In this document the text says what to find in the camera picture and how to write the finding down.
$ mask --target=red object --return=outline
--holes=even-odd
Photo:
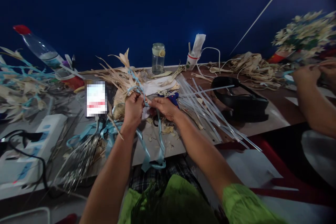
[[[64,219],[60,220],[59,222],[56,222],[56,224],[75,224],[77,222],[77,214],[69,214]]]
[[[62,78],[60,79],[60,81],[73,90],[76,90],[77,88],[84,86],[84,81],[78,76],[74,76],[71,79],[67,79],[67,80],[64,80]]]
[[[188,57],[193,59],[193,60],[197,60],[198,58],[192,57],[190,54],[188,54]]]
[[[329,207],[336,207],[336,201],[332,194],[322,191],[318,188],[307,185],[299,180],[287,168],[286,164],[280,159],[277,153],[272,149],[268,142],[261,136],[256,135],[249,137],[249,139],[262,149],[263,154],[272,163],[275,169],[283,178],[273,178],[271,183],[274,186],[295,188],[298,191],[282,190],[282,189],[264,189],[264,188],[250,188],[255,194],[282,198],[286,200],[300,201],[311,204],[325,205]],[[245,148],[238,142],[223,143],[216,146],[218,149],[242,149]]]
[[[274,53],[273,56],[267,60],[267,62],[270,63],[270,64],[276,64],[276,63],[279,63],[280,61],[282,61],[285,58],[286,57],[283,57],[283,56],[280,56],[277,53]]]
[[[21,35],[26,35],[26,34],[31,33],[31,30],[27,26],[24,26],[22,24],[13,26],[13,29]]]

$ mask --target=blurred screen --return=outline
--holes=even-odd
[[[86,115],[100,116],[107,113],[107,95],[104,81],[97,81],[86,86]]]

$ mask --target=hand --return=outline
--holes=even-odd
[[[319,69],[325,74],[330,87],[336,90],[336,59],[331,58],[321,62]]]
[[[153,100],[148,100],[149,106],[157,108],[169,121],[175,122],[178,114],[181,111],[167,98],[155,97]]]
[[[293,73],[294,81],[297,85],[301,84],[314,84],[316,85],[317,80],[321,76],[321,72],[318,66],[307,65],[302,66]]]
[[[141,122],[142,109],[144,108],[144,96],[139,93],[132,93],[125,103],[125,118],[123,125],[134,126],[135,128]]]

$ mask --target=jar lid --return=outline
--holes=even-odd
[[[152,53],[155,56],[164,57],[166,55],[165,45],[162,43],[154,43]]]

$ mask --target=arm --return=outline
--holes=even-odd
[[[91,189],[80,224],[117,223],[131,167],[135,131],[140,124],[142,96],[133,93],[126,101],[125,119],[111,153]]]
[[[165,98],[156,97],[149,104],[177,125],[188,155],[204,173],[220,200],[225,187],[232,183],[242,183],[220,152],[194,126],[187,115]]]
[[[317,67],[310,65],[294,73],[299,108],[313,130],[336,138],[336,108],[316,85],[320,74]]]

